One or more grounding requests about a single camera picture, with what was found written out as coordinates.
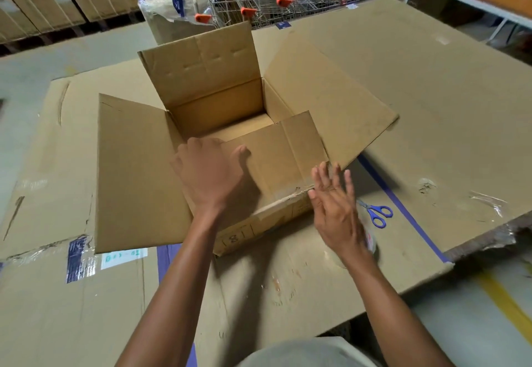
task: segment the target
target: forearm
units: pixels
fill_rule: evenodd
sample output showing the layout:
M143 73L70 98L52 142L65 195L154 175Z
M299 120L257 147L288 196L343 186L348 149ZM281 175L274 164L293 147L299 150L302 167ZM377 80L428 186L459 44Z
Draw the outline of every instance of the forearm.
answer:
M364 302L382 354L390 367L453 364L384 277L368 251L342 259Z
M196 214L117 366L186 364L209 273L217 216L214 210Z

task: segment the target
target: scissors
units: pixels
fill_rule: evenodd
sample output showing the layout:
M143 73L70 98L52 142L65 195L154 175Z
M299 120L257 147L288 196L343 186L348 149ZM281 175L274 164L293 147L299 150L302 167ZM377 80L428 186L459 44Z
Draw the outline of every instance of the scissors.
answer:
M377 228L386 227L386 221L382 217L378 216L377 213L379 213L381 216L384 216L386 218L390 218L391 216L394 215L394 212L388 206L371 206L371 205L369 205L367 203L364 203L360 199L357 199L356 201L361 206L365 207L365 209L369 213L369 216L371 217L371 222Z

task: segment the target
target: wrapped package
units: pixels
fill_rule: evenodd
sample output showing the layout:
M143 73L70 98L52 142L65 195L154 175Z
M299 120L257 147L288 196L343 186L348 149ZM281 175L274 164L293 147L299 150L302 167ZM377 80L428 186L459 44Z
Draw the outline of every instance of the wrapped package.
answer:
M196 22L193 0L138 0L138 6L159 45L214 29ZM208 1L199 0L197 10L207 9Z

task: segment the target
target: person's left hand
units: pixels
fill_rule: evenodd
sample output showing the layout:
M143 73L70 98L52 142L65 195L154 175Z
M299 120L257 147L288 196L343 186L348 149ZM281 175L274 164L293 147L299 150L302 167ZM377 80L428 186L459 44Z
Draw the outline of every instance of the person's left hand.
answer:
M203 210L222 212L229 195L244 175L240 155L246 150L238 146L226 157L219 139L188 139L180 144L171 161L173 170L196 205L195 213Z

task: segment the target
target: concrete floor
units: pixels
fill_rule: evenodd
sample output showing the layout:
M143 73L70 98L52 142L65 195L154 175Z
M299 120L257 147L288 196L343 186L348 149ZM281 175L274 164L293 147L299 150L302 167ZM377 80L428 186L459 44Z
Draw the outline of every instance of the concrete floor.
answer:
M136 24L0 59L0 98L6 99L0 114L2 218L49 82L135 58L138 50L153 46L155 41L148 26ZM412 303L456 365L530 365L532 330L526 330L527 326L530 328L526 320L528 316L530 322L532 317L532 270L527 262L532 263L532 250L523 250L487 267L524 312L523 332L475 277L455 276L431 283Z

